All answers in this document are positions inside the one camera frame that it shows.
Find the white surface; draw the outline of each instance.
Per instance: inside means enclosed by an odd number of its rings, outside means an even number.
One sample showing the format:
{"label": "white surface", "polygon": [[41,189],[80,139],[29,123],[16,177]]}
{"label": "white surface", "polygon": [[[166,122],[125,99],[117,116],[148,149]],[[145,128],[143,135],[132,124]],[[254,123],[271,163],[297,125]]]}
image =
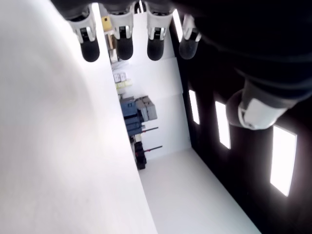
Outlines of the white surface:
{"label": "white surface", "polygon": [[[133,55],[128,60],[131,65],[146,64],[148,62],[153,63],[147,56],[147,14],[143,12],[142,14],[135,14],[133,18]],[[160,60],[174,58],[175,53],[171,42],[171,36],[169,31],[166,33],[164,42],[164,54]]]}
{"label": "white surface", "polygon": [[193,90],[189,90],[189,96],[190,96],[191,107],[192,107],[193,121],[195,123],[199,124],[200,122],[199,122],[199,114],[198,114],[196,94]]}
{"label": "white surface", "polygon": [[158,99],[154,104],[158,119],[147,121],[144,125],[146,129],[159,128],[142,133],[142,143],[144,149],[150,149],[160,145],[163,147],[147,152],[145,154],[147,160],[191,148],[182,95]]}
{"label": "white surface", "polygon": [[179,13],[177,10],[174,10],[172,15],[173,15],[174,22],[175,22],[175,30],[176,30],[177,38],[178,38],[179,42],[181,42],[182,37],[183,37],[183,30],[182,30],[182,25],[181,25]]}
{"label": "white surface", "polygon": [[2,234],[157,233],[93,9],[101,54],[88,63],[50,1],[1,6]]}
{"label": "white surface", "polygon": [[218,101],[215,102],[216,117],[218,122],[219,139],[220,142],[227,147],[231,148],[229,122],[226,117],[226,106]]}
{"label": "white surface", "polygon": [[139,98],[148,95],[154,100],[169,98],[183,93],[176,58],[147,62],[138,66],[125,65],[114,70],[114,74],[125,72],[132,86],[125,88],[124,98]]}
{"label": "white surface", "polygon": [[192,149],[139,173],[159,234],[260,234]]}
{"label": "white surface", "polygon": [[297,135],[273,126],[271,184],[288,196],[293,177]]}

